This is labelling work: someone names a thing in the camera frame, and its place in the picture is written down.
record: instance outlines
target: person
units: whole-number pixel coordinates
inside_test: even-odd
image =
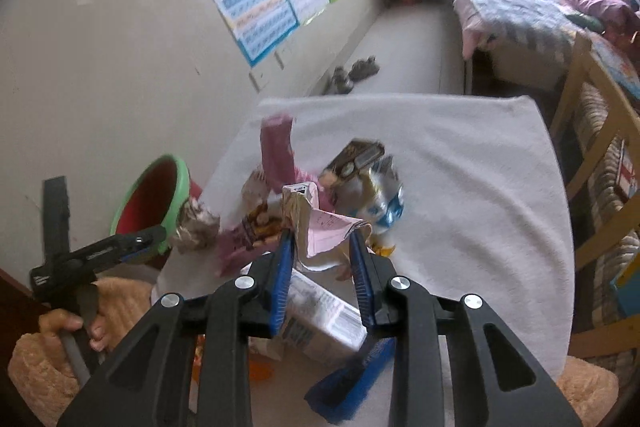
[[[114,349],[150,308],[151,285],[137,280],[105,277],[98,286],[98,315],[90,324],[90,346]],[[41,315],[39,332],[21,336],[7,373],[22,399],[45,427],[54,427],[79,391],[78,381],[60,341],[62,330],[84,327],[82,318],[62,309]]]

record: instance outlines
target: wooden chair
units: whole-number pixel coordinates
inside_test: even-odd
[[[574,56],[549,134],[558,143],[569,119],[580,100],[582,84],[593,84],[609,106],[607,119],[590,149],[584,154],[580,168],[566,186],[567,200],[571,201],[603,158],[616,136],[625,140],[632,162],[640,166],[640,119],[631,108],[626,96],[609,74],[591,55],[591,40],[582,33],[576,35]],[[575,251],[575,270],[613,248],[627,233],[640,225],[640,192]],[[571,337],[569,355],[580,359],[614,355],[628,349],[640,348],[640,315],[629,317],[611,325],[595,328]]]

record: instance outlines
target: human hand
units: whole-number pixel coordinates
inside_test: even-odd
[[[72,375],[59,333],[62,330],[70,333],[78,331],[83,327],[82,318],[58,308],[41,315],[38,319],[38,326],[42,334],[43,348],[50,363],[61,373]],[[97,315],[88,331],[91,338],[89,341],[91,348],[94,351],[103,351],[110,340],[105,318],[102,315]]]

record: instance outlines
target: green bucket rim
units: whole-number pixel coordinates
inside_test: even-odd
[[[153,163],[151,163],[151,165],[149,165],[145,169],[145,171],[142,172],[142,174],[140,174],[138,179],[133,183],[133,185],[131,185],[130,189],[127,191],[127,194],[125,195],[124,200],[122,200],[120,207],[117,209],[116,214],[113,217],[113,221],[111,221],[111,232],[110,232],[111,235],[114,235],[116,233],[118,222],[122,217],[124,208],[127,206],[127,203],[129,203],[129,200],[131,199],[133,193],[140,186],[140,183],[142,182],[142,180],[159,163],[167,160],[172,160],[175,163],[175,167],[176,167],[175,190],[174,190],[174,197],[172,198],[171,204],[169,205],[169,208],[167,209],[166,214],[164,214],[164,219],[162,220],[160,225],[162,225],[162,227],[164,228],[167,238],[169,238],[175,232],[177,221],[178,221],[178,214],[180,214],[180,209],[182,208],[184,202],[187,201],[187,199],[189,199],[191,181],[189,176],[189,169],[187,168],[187,163],[185,163],[185,161],[182,158],[174,154],[164,154],[160,156],[158,159],[156,159]],[[169,248],[169,244],[165,239],[164,241],[162,241],[162,243],[158,245],[158,253],[164,253],[168,248]]]

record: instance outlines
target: baseboard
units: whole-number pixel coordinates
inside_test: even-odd
[[[334,74],[335,68],[337,68],[338,66],[343,66],[344,63],[349,60],[349,57],[351,57],[351,55],[353,55],[353,52],[356,51],[358,44],[360,44],[360,41],[364,38],[364,35],[366,35],[366,33],[369,31],[369,28],[373,26],[373,23],[376,21],[381,11],[382,6],[374,6],[367,12],[360,24],[358,24],[358,27],[351,33],[351,35],[347,39],[347,43],[340,50],[340,52],[338,52],[331,65],[329,65],[329,68],[306,92],[306,96],[319,96],[322,94],[326,94],[330,87],[331,77],[332,74]]]

